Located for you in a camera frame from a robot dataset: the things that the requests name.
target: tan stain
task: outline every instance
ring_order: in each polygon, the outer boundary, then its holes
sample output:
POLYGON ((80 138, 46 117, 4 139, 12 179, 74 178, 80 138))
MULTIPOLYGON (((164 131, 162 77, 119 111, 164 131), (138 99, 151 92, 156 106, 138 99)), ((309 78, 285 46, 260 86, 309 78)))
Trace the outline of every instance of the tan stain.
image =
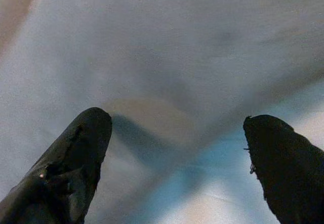
POLYGON ((155 98, 117 99, 104 105, 112 116, 122 115, 171 142, 187 144, 194 134, 193 119, 171 104, 155 98))

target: light blue fabric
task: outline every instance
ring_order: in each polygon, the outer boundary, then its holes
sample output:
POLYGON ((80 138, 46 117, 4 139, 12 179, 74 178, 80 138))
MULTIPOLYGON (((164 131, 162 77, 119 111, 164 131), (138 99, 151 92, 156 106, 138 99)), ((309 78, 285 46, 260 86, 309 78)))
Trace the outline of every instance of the light blue fabric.
POLYGON ((242 124, 273 114, 322 147, 323 7, 42 0, 1 59, 0 197, 99 106, 114 132, 86 223, 278 223, 242 124))

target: white fabric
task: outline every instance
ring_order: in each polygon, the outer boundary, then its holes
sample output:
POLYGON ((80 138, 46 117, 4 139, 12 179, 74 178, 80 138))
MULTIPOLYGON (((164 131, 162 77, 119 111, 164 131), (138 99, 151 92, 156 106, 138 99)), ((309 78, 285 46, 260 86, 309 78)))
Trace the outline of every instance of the white fabric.
POLYGON ((0 0, 0 197, 82 110, 113 116, 86 223, 278 223, 242 123, 322 147, 323 0, 0 0))

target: frayed edge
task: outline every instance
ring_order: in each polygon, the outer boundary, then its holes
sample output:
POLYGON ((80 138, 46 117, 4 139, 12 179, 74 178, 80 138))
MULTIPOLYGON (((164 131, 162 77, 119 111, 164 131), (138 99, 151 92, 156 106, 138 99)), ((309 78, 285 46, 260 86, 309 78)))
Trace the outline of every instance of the frayed edge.
POLYGON ((253 165, 253 163, 251 163, 251 166, 250 166, 250 174, 253 174, 256 170, 256 167, 253 165))

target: white surface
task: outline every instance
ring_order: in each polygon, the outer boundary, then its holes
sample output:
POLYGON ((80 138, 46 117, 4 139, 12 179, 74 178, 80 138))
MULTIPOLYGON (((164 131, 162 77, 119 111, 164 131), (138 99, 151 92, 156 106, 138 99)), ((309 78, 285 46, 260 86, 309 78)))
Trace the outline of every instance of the white surface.
POLYGON ((322 147, 323 0, 38 1, 0 63, 1 198, 99 106, 86 223, 277 223, 241 126, 272 114, 322 147))

